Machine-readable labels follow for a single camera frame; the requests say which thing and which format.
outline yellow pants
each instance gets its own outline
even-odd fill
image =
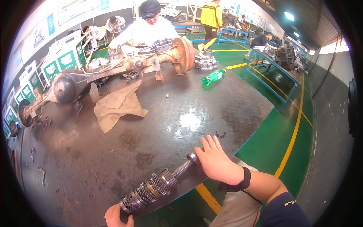
[[[214,41],[217,39],[217,29],[210,28],[210,27],[204,27],[205,28],[205,41],[202,43],[203,49],[209,48]]]

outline diamond plate workbench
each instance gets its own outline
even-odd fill
[[[220,143],[231,157],[273,108],[229,70],[209,87],[202,85],[201,78],[211,71],[193,68],[177,76],[170,63],[162,64],[161,71],[163,82],[156,82],[150,73],[138,78],[142,79],[136,91],[138,100],[150,111],[144,118],[123,116],[107,134],[103,133],[94,114],[96,102],[128,85],[122,76],[115,76],[98,89],[92,84],[90,94],[81,97],[79,116],[74,104],[51,102],[42,107],[43,118],[39,119],[45,122],[48,115],[52,120],[46,129],[44,123],[19,133],[18,179],[46,223],[105,225],[102,217],[111,205],[152,173],[178,168],[186,161],[186,154],[200,146],[201,136],[226,132]],[[38,166],[46,172],[44,186]],[[168,204],[205,178],[203,170],[195,166],[185,173],[172,194],[134,215]]]

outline wristband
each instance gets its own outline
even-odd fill
[[[237,185],[228,185],[224,182],[220,182],[219,185],[218,185],[218,190],[219,191],[242,191],[246,188],[249,187],[249,183],[251,181],[251,172],[248,168],[246,167],[242,167],[244,172],[245,172],[245,177],[244,179]]]

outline navy sleeve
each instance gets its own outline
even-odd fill
[[[261,227],[310,227],[310,221],[289,192],[275,197],[263,210]]]

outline sneaker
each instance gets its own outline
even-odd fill
[[[270,62],[268,62],[267,60],[263,60],[263,61],[262,61],[262,63],[264,63],[264,64],[268,64],[268,65],[271,65],[271,63],[270,63]]]
[[[202,51],[203,51],[203,46],[202,46],[202,44],[198,44],[198,45],[197,45],[197,47],[198,47],[199,52],[202,52]]]

